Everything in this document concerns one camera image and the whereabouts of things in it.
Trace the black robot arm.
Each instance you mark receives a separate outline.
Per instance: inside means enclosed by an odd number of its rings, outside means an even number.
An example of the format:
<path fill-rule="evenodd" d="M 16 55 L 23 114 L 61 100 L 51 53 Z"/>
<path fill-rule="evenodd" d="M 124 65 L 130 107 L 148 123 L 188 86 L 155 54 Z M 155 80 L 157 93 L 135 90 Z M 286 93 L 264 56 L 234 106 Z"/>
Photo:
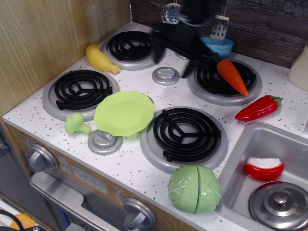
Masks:
<path fill-rule="evenodd" d="M 182 78 L 195 68 L 210 63 L 213 53 L 198 35 L 198 27 L 203 26 L 210 16 L 210 5 L 210 0 L 186 0 L 180 10 L 178 24 L 153 24 L 150 39 L 156 63 L 162 58 L 165 48 L 190 60 Z"/>

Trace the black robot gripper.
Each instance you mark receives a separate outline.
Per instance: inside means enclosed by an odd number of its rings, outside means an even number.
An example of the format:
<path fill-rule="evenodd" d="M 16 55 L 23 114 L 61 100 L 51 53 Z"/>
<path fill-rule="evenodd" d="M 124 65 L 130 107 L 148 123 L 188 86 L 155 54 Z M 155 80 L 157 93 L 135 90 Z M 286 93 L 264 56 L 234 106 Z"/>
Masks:
<path fill-rule="evenodd" d="M 197 28 L 182 22 L 176 25 L 153 23 L 151 40 L 156 63 L 164 58 L 166 48 L 188 53 L 190 61 L 181 78 L 188 77 L 194 69 L 204 65 L 205 57 L 212 56 L 212 51 L 199 38 Z"/>

